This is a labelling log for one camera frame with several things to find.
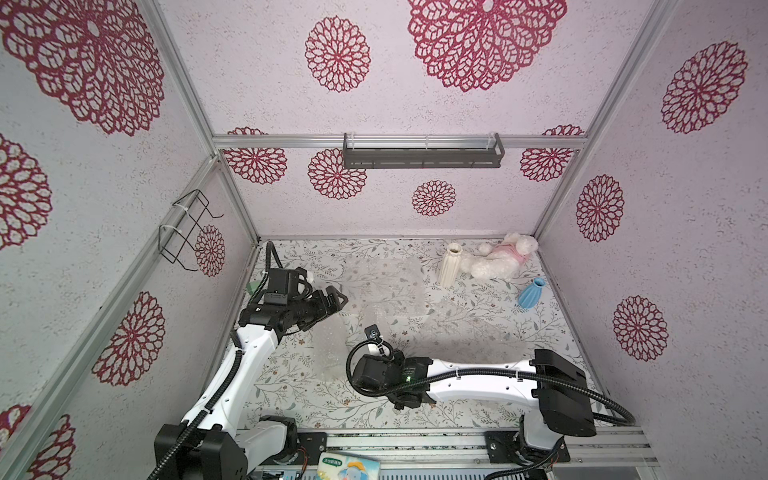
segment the green object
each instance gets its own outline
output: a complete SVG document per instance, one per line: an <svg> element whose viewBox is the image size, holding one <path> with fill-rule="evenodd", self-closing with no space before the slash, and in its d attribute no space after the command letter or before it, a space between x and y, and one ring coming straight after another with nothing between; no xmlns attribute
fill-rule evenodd
<svg viewBox="0 0 768 480"><path fill-rule="evenodd" d="M249 282L245 286L245 290L248 292L248 295L253 295L253 292L255 292L257 288L259 288L259 283L261 282Z"/></svg>

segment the white plush toy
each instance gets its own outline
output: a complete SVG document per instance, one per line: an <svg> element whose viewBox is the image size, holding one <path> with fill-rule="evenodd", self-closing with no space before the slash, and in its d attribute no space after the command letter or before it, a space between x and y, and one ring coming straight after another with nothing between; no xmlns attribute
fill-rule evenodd
<svg viewBox="0 0 768 480"><path fill-rule="evenodd" d="M462 252L459 269L481 280L500 278L509 281L517 278L520 267L537 249L538 242L534 237L510 233L495 247L483 243L478 248L479 256Z"/></svg>

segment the wire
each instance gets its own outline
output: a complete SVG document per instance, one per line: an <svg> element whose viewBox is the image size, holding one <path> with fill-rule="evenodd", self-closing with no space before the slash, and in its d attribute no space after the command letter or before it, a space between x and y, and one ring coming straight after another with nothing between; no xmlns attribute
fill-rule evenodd
<svg viewBox="0 0 768 480"><path fill-rule="evenodd" d="M596 420L602 420L604 422L609 422L615 425L624 425L624 426L632 426L635 423L634 415L632 415L632 413L629 410L621 406L618 402L615 402L614 400L609 399L607 396L604 396L598 392L595 392L594 390L586 389L582 386L576 385L575 383L566 382L565 380L561 380L553 376L542 375L540 373L522 372L519 370L492 369L492 368L482 368L482 367L476 367L471 369L459 369L459 370L453 370L451 372L441 373L439 375L434 375L425 379L416 380L414 382L401 383L400 385L393 386L388 389L377 390L374 392L369 390L364 390L358 386L353 385L352 357L355 355L355 353L359 349L363 348L366 345L370 345L372 343L376 345L378 345L379 343L383 343L387 348L390 348L390 351L392 350L390 345L387 342L381 342L380 340L365 340L355 345L352 348L352 350L349 352L349 355L346 357L346 379L349 382L349 384L352 386L352 388L362 396L368 396L368 397L389 396L389 395L392 395L393 393L402 392L403 390L410 390L417 386L427 385L429 383L439 382L440 380L445 380L445 379L452 379L454 377L463 376L463 375L506 376L506 377L515 377L519 379L526 379L526 380L536 380L537 382L549 383L552 385L561 386L566 389L573 390L597 402L602 403L608 409L615 411L616 413L618 413L623 417L622 419L619 419L609 415L602 415L600 413L592 412L592 415Z"/></svg>
<svg viewBox="0 0 768 480"><path fill-rule="evenodd" d="M232 383L232 380L237 374L237 370L240 368L240 363L243 361L243 344L240 341L240 336L237 335L236 330L232 330L230 332L230 338L232 339L232 343L234 343L235 347L237 348L237 350L235 350L235 360L232 363L230 372L227 373L227 377L221 383L216 392L210 397L210 400L208 400L203 409L197 413L197 416L195 416L194 420L192 420L192 422L187 425L181 434L179 434L178 438L176 438L176 443L174 443L173 446L171 446L168 451L165 452L163 458L161 458L157 465L155 465L154 470L152 470L152 473L149 474L147 480L158 480L160 478L160 473L168 465L168 462L174 456L176 456L176 453L179 451L184 442L187 441L190 435L197 431L197 427L200 426L203 419L205 419L205 416L211 412L211 409L216 405L216 402L219 401L221 396L224 394L224 392L227 391L227 388L229 388L230 384Z"/></svg>
<svg viewBox="0 0 768 480"><path fill-rule="evenodd" d="M485 476L485 480L493 480L494 478L507 477L510 475L519 475L521 473L530 472L531 470L538 470L539 468L543 467L545 464L551 463L551 460L554 458L555 455L559 455L558 452L560 450L560 446L563 444L565 444L565 437L560 437L560 439L554 443L554 447L552 447L552 450L549 451L547 456L545 456L535 464L528 465L526 467L521 467L521 468L512 468L510 470L499 470L498 472L489 473Z"/></svg>
<svg viewBox="0 0 768 480"><path fill-rule="evenodd" d="M272 242L266 242L266 269L270 269L270 255L275 256L275 263L277 263L277 268L283 268L282 262L280 262L280 257L277 256L277 249L275 249L275 244Z"/></svg>
<svg viewBox="0 0 768 480"><path fill-rule="evenodd" d="M306 473L306 467L310 463L310 454L307 453L306 449L304 447L299 447L299 450L301 450L301 454L304 456L304 463L302 464L301 472L296 476L296 480L301 480Z"/></svg>

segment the robotic arm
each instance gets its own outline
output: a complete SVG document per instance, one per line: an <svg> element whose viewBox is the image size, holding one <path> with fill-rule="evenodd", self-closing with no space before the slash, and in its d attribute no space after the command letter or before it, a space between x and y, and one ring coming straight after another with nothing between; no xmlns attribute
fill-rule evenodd
<svg viewBox="0 0 768 480"><path fill-rule="evenodd" d="M272 255L277 268L270 268ZM240 312L240 328L230 333L233 348L181 424L163 425L155 437L157 466L147 480L242 480L268 458L290 461L298 449L293 419L263 417L254 428L238 432L247 393L283 336L307 331L347 302L332 286L325 293L314 290L303 268L284 269L268 242L264 278ZM626 409L587 389L584 372L551 350L535 350L530 361L464 365L406 358L381 339L376 326L366 329L366 337L346 361L347 379L360 395L386 396L396 409L451 399L514 402L531 409L515 437L516 461L524 468L491 478L542 467L564 444L564 435L595 435L595 419L634 424ZM364 346L369 352L353 373L353 356ZM624 419L593 413L590 398Z"/></svg>
<svg viewBox="0 0 768 480"><path fill-rule="evenodd" d="M163 425L155 437L157 467L148 480L241 480L267 458L290 460L298 447L293 419L263 417L237 431L248 392L283 336L306 332L347 302L333 286L314 290L303 268L284 269L268 242L264 278L230 333L233 348L181 424Z"/></svg>
<svg viewBox="0 0 768 480"><path fill-rule="evenodd" d="M366 337L368 340L355 346L346 361L347 379L356 392L386 396L396 409L453 399L496 400L528 407L531 411L521 418L515 437L515 452L518 463L529 469L551 459L564 443L564 435L596 435L595 419L634 424L626 409L587 388L583 370L551 350L536 349L533 360L466 365L428 357L406 358L382 340L375 325L366 329ZM353 372L353 357L364 346L368 346L368 353ZM624 419L593 413L590 398Z"/></svg>

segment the white wall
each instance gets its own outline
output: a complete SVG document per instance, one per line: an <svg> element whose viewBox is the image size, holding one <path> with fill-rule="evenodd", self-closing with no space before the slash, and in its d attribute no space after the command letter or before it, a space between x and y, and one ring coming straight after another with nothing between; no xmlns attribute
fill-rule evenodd
<svg viewBox="0 0 768 480"><path fill-rule="evenodd" d="M592 365L670 480L765 478L768 468L766 22L761 0L683 3L541 239ZM724 41L743 56L708 49ZM687 63L702 50L705 61ZM712 122L682 116L693 130L670 129L670 91L711 92L701 105ZM618 182L621 204L588 187L601 175ZM622 210L599 242L579 229L577 211L593 210L580 197Z"/></svg>

